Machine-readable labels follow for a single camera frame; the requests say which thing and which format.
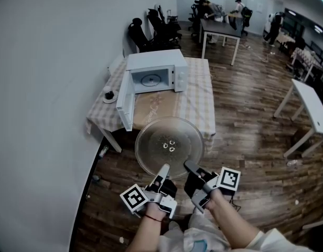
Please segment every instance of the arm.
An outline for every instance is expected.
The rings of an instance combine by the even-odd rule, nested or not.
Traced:
[[[161,221],[166,213],[159,209],[155,203],[150,203],[147,206],[146,215],[158,221],[155,221],[147,216],[142,218],[138,231],[125,252],[155,252],[158,248]]]
[[[210,194],[210,201],[206,204],[215,218],[231,248],[245,248],[260,232],[259,229],[245,221],[240,214],[223,197],[219,189]]]

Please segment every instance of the white sleeve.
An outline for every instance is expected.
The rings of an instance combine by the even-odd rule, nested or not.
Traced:
[[[267,233],[259,232],[246,249],[261,252],[312,252],[307,247],[292,244],[277,229]]]

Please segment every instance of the desk leg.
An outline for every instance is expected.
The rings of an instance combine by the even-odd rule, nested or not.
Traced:
[[[287,101],[291,97],[292,91],[293,91],[293,85],[291,85],[291,87],[288,90],[285,98],[283,99],[283,101],[281,102],[281,104],[279,105],[279,107],[277,108],[276,112],[273,114],[273,116],[275,118],[277,118],[279,116],[279,114],[281,113],[282,109],[284,108],[284,106],[286,105]]]
[[[235,47],[235,50],[234,50],[234,57],[233,57],[233,60],[231,61],[231,65],[233,66],[234,65],[234,62],[235,62],[235,58],[236,58],[236,54],[237,54],[237,50],[239,48],[239,43],[240,43],[240,39],[238,38],[237,39],[237,42],[236,42],[236,47]]]
[[[303,153],[302,153],[302,157],[306,157],[310,152],[312,152],[314,149],[316,149],[318,146],[320,146],[323,143],[323,139],[317,143],[315,143],[314,145],[310,146],[308,149],[306,149]]]
[[[120,145],[116,142],[115,138],[111,135],[110,131],[104,130],[98,127],[100,131],[103,133],[104,137],[109,141],[110,145],[119,153],[122,152]]]
[[[305,76],[304,82],[306,82],[306,80],[308,79],[310,73],[312,72],[313,66],[314,66],[313,64],[310,66],[309,71],[307,72],[307,75]]]
[[[297,58],[297,55],[295,55],[295,56],[294,56],[293,61],[292,61],[292,63],[291,63],[292,65],[294,65],[294,63],[295,63],[295,61],[296,61],[296,58]]]
[[[300,147],[302,144],[304,144],[313,134],[315,133],[315,130],[311,128],[308,133],[304,135],[303,138],[301,138],[293,147],[291,147],[288,151],[286,151],[283,155],[284,158],[291,155],[293,152],[297,150],[298,147]]]
[[[204,52],[206,51],[206,41],[207,41],[207,32],[205,32],[204,36],[203,36],[203,46],[202,46],[201,59],[204,59]]]
[[[201,36],[202,36],[202,24],[200,23],[199,43],[201,43]]]
[[[304,109],[304,104],[302,104],[298,110],[295,112],[295,114],[293,115],[293,117],[291,118],[292,121],[295,121],[295,119],[300,115],[300,113],[303,111]]]

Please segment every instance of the black office chair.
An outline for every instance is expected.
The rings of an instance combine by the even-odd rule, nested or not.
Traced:
[[[174,31],[179,31],[181,30],[180,25],[178,24],[178,16],[167,16],[167,24],[165,23],[165,17],[163,14],[162,7],[159,5],[158,6],[158,12],[161,18],[161,22],[168,26],[169,29],[174,30]]]
[[[192,9],[193,13],[189,13],[192,16],[190,18],[188,18],[188,20],[190,22],[194,23],[195,19],[198,16],[198,14],[197,14],[197,5],[196,4],[191,5],[191,9]],[[190,31],[191,28],[193,28],[193,25],[192,26],[189,26],[188,27],[188,30]]]
[[[174,47],[168,42],[159,42],[155,39],[147,40],[142,30],[142,20],[134,18],[128,27],[128,33],[133,42],[139,48],[139,52],[157,51],[165,49],[173,49]]]
[[[195,11],[193,10],[193,23],[190,28],[193,29],[193,33],[191,34],[191,37],[198,35],[200,33],[200,19],[202,19],[205,15],[205,13],[209,14],[209,8],[206,6],[203,6],[202,3],[206,0],[195,0],[195,4],[191,6],[191,9],[193,10],[195,8]]]
[[[173,41],[178,43],[178,39],[181,39],[182,34],[177,33],[169,26],[162,23],[162,20],[158,17],[157,10],[149,8],[147,18],[157,33],[156,37],[159,41]]]

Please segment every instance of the glass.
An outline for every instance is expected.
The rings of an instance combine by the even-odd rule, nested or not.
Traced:
[[[187,174],[184,162],[199,164],[204,145],[201,133],[190,122],[176,117],[156,119],[145,126],[136,139],[135,153],[140,166],[150,175],[170,165],[170,178]]]

